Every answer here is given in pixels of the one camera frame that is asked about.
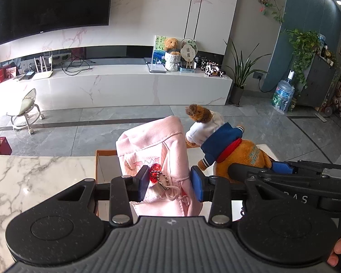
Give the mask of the orange plush bear toy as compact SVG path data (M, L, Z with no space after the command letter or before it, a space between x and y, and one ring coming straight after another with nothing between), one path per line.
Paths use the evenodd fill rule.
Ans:
M216 176L237 183L234 175L228 173L232 164L243 164L256 168L272 168L271 158L255 143L243 139L244 127L231 126L223 116L206 107L191 104L185 108L186 114L194 121L185 133L188 148L199 147L204 154L198 167L204 171L214 166Z

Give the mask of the pink drawstring pouch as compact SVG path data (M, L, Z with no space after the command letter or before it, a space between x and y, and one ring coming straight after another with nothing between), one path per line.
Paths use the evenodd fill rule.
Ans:
M150 183L143 200L131 204L138 216L198 216L198 201L190 180L187 145L178 117L141 124L123 132L116 141L123 175L135 176L150 168Z

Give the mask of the orange cardboard box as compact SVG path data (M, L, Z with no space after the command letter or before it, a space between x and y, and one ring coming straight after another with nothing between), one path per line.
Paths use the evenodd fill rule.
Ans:
M115 150L97 150L95 156L95 173L98 184L109 183L115 177L122 176L119 158ZM102 220L109 218L109 201L99 201L98 216Z

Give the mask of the blue water jug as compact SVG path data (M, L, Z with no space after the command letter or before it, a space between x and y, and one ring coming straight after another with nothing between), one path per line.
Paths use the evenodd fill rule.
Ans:
M294 86L291 83L293 77L294 71L290 70L287 79L281 80L277 84L272 97L272 106L280 113L285 113L288 110L294 96Z

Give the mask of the dark grey cabinet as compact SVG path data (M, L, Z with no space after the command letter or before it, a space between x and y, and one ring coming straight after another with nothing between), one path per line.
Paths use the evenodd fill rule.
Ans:
M336 69L320 56L315 56L306 76L306 85L299 93L297 104L321 107L330 90Z

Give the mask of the white marble tv console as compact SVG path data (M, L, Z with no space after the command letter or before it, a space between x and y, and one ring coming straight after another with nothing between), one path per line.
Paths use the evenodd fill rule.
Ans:
M0 84L0 115L18 105L31 89L42 110L146 105L224 105L232 80L203 72L151 73L143 65L95 65L78 75L60 70L44 79Z

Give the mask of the potted floor plant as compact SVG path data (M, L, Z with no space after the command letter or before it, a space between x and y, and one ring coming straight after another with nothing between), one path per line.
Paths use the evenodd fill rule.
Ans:
M244 92L244 84L248 77L255 72L267 73L265 70L255 68L254 66L261 58L270 56L271 53L263 54L256 58L252 58L254 51L259 46L259 44L257 44L255 48L253 48L253 50L250 52L250 54L246 58L244 58L243 52L237 51L233 40L231 40L231 46L232 46L231 54L233 57L234 66L231 67L229 65L225 65L225 67L232 72L234 78L233 87L231 88L228 102L231 105L238 106L240 104L240 99Z

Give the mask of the small white chair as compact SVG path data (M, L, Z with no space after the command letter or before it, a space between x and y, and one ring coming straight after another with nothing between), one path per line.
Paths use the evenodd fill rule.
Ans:
M37 91L35 88L28 90L24 96L17 99L16 106L7 111L6 115L10 118L11 127L14 131L27 129L28 133L32 135L34 134L33 124L39 119L43 120L45 118L40 107L35 102L36 96ZM37 110L37 115L31 121L29 114L33 109Z

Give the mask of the cow figurines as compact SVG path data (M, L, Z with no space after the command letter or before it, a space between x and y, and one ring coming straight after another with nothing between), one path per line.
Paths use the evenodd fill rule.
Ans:
M199 62L199 68L204 72L206 77L219 77L223 78L225 76L225 71L221 66L211 60L202 58Z

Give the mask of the hanging green vine plant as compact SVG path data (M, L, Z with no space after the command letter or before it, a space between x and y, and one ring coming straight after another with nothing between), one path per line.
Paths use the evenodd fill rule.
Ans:
M294 71L294 82L306 85L304 72L311 66L313 58L320 46L316 31L302 31L300 29L285 30L288 41L293 48L291 69Z

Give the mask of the green landscape painting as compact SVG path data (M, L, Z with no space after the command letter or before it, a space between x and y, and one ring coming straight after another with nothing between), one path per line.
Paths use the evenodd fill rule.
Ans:
M153 46L153 54L151 63L153 65L156 64L165 64L165 40L167 39L166 36L155 36L155 44Z

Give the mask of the white wifi router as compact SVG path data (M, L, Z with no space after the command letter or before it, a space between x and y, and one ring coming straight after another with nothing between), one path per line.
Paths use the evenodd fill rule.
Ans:
M40 56L39 58L34 58L35 73L32 77L33 80L42 80L50 78L53 74L53 56L45 58Z

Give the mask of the round white fan ornament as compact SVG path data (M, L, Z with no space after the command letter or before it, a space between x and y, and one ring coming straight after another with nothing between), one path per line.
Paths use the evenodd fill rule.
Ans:
M180 54L182 58L182 68L196 68L195 57L198 53L196 42L192 39L185 38L181 41Z

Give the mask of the brown teddy bear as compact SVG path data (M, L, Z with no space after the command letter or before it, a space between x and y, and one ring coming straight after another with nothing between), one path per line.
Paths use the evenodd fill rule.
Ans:
M165 52L172 55L180 55L177 38L166 38L164 41Z

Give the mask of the black wall television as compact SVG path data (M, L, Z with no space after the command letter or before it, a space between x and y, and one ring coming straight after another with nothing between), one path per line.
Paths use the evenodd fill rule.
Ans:
M0 45L67 28L107 25L111 0L0 0Z

